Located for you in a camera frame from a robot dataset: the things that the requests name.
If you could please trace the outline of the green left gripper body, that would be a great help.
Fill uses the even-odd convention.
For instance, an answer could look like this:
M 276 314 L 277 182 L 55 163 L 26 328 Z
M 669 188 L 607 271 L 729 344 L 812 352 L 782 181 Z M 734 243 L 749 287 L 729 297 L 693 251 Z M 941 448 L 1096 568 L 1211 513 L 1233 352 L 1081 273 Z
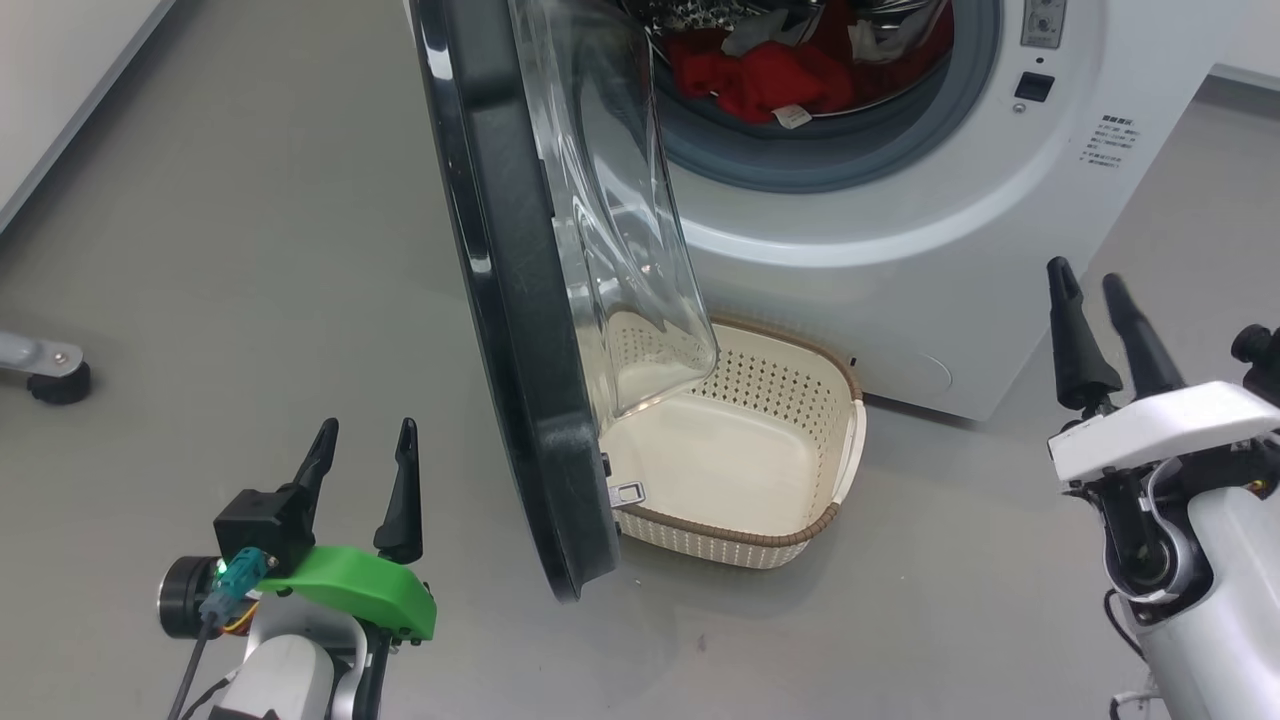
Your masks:
M 289 487 L 241 491 L 212 521 L 219 550 L 275 560 L 255 589 L 288 592 L 389 630 L 407 642 L 431 641 L 436 602 L 411 564 L 394 564 L 353 546 L 319 544 Z

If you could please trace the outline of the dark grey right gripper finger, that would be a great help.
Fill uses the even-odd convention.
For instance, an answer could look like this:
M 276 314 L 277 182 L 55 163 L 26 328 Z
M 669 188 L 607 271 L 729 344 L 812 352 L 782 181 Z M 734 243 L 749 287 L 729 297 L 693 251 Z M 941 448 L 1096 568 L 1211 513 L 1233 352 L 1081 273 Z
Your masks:
M 1056 398 L 1068 410 L 1111 413 L 1111 395 L 1123 383 L 1102 355 L 1085 318 L 1076 275 L 1066 258 L 1052 258 L 1046 272 Z
M 1108 319 L 1123 342 L 1135 398 L 1148 398 L 1187 387 L 1165 343 L 1138 307 L 1125 281 L 1116 273 L 1102 279 Z

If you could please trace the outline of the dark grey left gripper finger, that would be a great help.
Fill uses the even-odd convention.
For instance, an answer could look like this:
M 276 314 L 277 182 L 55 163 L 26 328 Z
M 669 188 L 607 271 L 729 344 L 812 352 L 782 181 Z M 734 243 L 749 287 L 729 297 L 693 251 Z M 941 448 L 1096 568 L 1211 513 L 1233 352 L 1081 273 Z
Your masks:
M 374 547 L 381 559 L 412 564 L 422 557 L 419 429 L 412 418 L 401 423 L 394 460 L 396 480 L 384 520 L 374 536 Z
M 339 430 L 340 424 L 337 418 L 328 418 L 321 423 L 308 452 L 289 483 L 306 523 L 314 523 L 323 482 L 332 470 L 335 457 Z

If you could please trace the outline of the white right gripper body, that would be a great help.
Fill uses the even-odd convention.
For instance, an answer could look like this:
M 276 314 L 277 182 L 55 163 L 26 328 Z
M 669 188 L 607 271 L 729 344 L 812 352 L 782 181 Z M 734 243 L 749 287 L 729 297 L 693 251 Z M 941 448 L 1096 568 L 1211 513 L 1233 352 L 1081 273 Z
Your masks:
M 1107 470 L 1233 445 L 1279 428 L 1279 409 L 1242 386 L 1211 380 L 1139 398 L 1048 439 L 1062 488 L 1096 482 Z

